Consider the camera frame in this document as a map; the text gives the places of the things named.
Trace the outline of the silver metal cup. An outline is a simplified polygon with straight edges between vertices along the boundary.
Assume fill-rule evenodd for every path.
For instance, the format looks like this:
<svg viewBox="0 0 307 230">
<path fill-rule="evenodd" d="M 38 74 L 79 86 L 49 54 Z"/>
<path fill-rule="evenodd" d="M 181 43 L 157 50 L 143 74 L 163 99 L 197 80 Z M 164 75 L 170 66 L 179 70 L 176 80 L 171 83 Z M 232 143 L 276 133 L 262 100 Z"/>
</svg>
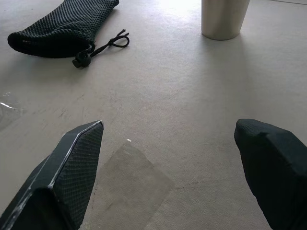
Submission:
<svg viewBox="0 0 307 230">
<path fill-rule="evenodd" d="M 202 35 L 218 41 L 240 34 L 250 0 L 201 0 Z"/>
</svg>

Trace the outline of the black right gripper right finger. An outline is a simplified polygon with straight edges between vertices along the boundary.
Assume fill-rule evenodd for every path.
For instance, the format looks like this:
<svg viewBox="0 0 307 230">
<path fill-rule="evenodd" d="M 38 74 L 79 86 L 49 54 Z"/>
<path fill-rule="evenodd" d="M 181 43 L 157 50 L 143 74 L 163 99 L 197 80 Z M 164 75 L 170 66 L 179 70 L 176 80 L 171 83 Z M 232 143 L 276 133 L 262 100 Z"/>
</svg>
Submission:
<svg viewBox="0 0 307 230">
<path fill-rule="evenodd" d="M 255 119 L 239 119 L 234 138 L 269 226 L 307 230 L 307 146 L 292 132 Z"/>
</svg>

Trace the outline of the black mesh drawstring pouch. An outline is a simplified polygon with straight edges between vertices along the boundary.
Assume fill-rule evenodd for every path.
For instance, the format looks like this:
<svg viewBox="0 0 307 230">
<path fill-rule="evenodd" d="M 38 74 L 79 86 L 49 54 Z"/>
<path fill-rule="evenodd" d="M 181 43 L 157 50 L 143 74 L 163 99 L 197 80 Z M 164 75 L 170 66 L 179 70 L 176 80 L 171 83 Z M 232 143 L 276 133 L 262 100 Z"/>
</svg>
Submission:
<svg viewBox="0 0 307 230">
<path fill-rule="evenodd" d="M 120 31 L 108 43 L 95 47 L 95 36 L 119 0 L 64 0 L 56 9 L 22 31 L 8 36 L 14 50 L 43 58 L 70 58 L 76 68 L 88 67 L 109 46 L 125 48 L 129 33 Z"/>
</svg>

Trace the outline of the clear tape patch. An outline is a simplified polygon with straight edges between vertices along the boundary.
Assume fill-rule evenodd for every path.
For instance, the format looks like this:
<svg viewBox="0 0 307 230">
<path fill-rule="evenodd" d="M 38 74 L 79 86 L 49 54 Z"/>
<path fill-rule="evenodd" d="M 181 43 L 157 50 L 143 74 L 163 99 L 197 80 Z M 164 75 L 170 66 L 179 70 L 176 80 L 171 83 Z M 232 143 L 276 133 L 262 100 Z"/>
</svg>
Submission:
<svg viewBox="0 0 307 230">
<path fill-rule="evenodd" d="M 104 211 L 117 218 L 145 221 L 155 214 L 174 186 L 174 182 L 129 141 L 103 165 L 100 180 Z"/>
</svg>

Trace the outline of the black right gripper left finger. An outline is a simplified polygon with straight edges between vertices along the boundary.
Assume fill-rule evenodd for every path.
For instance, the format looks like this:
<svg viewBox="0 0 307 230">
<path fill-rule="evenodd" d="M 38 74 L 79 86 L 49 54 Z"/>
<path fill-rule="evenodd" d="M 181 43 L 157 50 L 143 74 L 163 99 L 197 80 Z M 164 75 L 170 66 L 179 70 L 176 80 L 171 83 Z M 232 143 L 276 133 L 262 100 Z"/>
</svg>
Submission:
<svg viewBox="0 0 307 230">
<path fill-rule="evenodd" d="M 78 126 L 62 136 L 0 216 L 0 230 L 79 230 L 98 167 L 104 124 Z"/>
</svg>

